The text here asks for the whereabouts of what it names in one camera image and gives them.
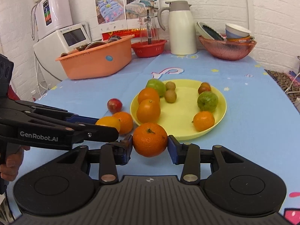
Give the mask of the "person's left hand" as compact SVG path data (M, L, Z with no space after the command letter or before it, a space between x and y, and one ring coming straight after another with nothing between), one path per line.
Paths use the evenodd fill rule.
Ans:
M21 146L15 154L7 157L6 163L1 164L1 178L5 181L14 181L18 175L20 166L22 165L24 152L29 151L29 146Z

